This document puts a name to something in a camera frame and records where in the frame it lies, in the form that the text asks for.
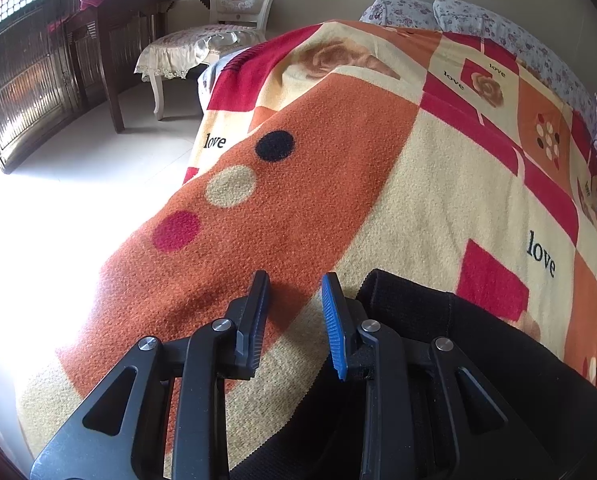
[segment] metal screw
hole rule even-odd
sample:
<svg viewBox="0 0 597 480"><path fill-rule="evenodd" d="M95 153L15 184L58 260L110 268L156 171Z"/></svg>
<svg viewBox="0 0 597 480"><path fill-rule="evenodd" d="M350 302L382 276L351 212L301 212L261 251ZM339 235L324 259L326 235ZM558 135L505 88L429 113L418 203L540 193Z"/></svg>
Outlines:
<svg viewBox="0 0 597 480"><path fill-rule="evenodd" d="M156 345L158 345L158 339L153 335L148 335L138 342L138 347L145 351L156 348Z"/></svg>
<svg viewBox="0 0 597 480"><path fill-rule="evenodd" d="M454 343L446 337L439 337L434 344L441 352L449 352L454 348Z"/></svg>
<svg viewBox="0 0 597 480"><path fill-rule="evenodd" d="M212 323L212 330L215 330L216 332L225 332L226 330L229 330L230 327L232 327L232 322L225 317L217 319Z"/></svg>
<svg viewBox="0 0 597 480"><path fill-rule="evenodd" d="M365 332L378 332L381 328L381 324L373 319L366 319L361 323L361 328Z"/></svg>

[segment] desk leg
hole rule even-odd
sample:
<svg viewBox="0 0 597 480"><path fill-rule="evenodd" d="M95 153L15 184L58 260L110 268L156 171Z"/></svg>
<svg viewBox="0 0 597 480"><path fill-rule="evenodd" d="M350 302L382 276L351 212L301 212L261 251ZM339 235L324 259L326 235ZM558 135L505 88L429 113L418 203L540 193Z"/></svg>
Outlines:
<svg viewBox="0 0 597 480"><path fill-rule="evenodd" d="M154 39L163 38L167 30L167 14L157 12L154 14Z"/></svg>
<svg viewBox="0 0 597 480"><path fill-rule="evenodd" d="M90 104L87 99L87 92L85 91L85 83L83 83L83 72L81 71L81 64L78 61L76 41L74 40L69 40L69 57L72 60L72 69L74 70L74 78L76 79L78 94L81 98L81 106L83 107L83 110L89 110Z"/></svg>
<svg viewBox="0 0 597 480"><path fill-rule="evenodd" d="M112 115L114 130L120 134L125 129L125 124L123 124L123 115L120 113L120 105L118 104L118 88L114 61L112 59L110 31L105 26L101 27L99 22L97 22L96 35L98 36L102 86L105 88L105 95L110 104L110 114Z"/></svg>

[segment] chair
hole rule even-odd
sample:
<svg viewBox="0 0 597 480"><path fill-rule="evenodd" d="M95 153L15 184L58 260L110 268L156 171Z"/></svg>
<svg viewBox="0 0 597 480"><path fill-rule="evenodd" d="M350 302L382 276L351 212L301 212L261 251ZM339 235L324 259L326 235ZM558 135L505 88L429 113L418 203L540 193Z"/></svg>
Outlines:
<svg viewBox="0 0 597 480"><path fill-rule="evenodd" d="M210 0L210 25L173 32L143 49L134 73L152 83L157 120L163 118L163 77L185 78L201 63L211 64L237 49L262 43L271 5L272 0Z"/></svg>

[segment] black fabric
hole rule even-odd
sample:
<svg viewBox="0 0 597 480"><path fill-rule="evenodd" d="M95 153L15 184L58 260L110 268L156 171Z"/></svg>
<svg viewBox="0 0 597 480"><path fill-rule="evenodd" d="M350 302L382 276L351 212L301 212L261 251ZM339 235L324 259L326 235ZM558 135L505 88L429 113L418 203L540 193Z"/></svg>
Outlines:
<svg viewBox="0 0 597 480"><path fill-rule="evenodd" d="M454 294L381 270L370 273L357 299L368 316L404 338L451 338L533 431L563 478L597 478L597 389L546 348ZM410 378L415 444L422 446L416 466L424 478L450 465L451 434L443 410L431 425L416 416L438 398L440 384L424 374ZM364 418L363 383L341 383L328 360L287 425L236 466L232 478L357 479Z"/></svg>

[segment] blanket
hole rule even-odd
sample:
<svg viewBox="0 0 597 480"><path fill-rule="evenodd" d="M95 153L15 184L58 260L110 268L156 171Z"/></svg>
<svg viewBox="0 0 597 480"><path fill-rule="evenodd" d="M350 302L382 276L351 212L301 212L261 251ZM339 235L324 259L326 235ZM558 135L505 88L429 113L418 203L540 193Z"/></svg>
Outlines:
<svg viewBox="0 0 597 480"><path fill-rule="evenodd" d="M375 267L455 292L597 386L589 138L489 40L333 21L241 53L188 182L105 263L77 341L19 393L32 451L141 336L221 317L256 269L272 299L256 378L227 392L230 466L283 427L326 359L330 270L351 297Z"/></svg>

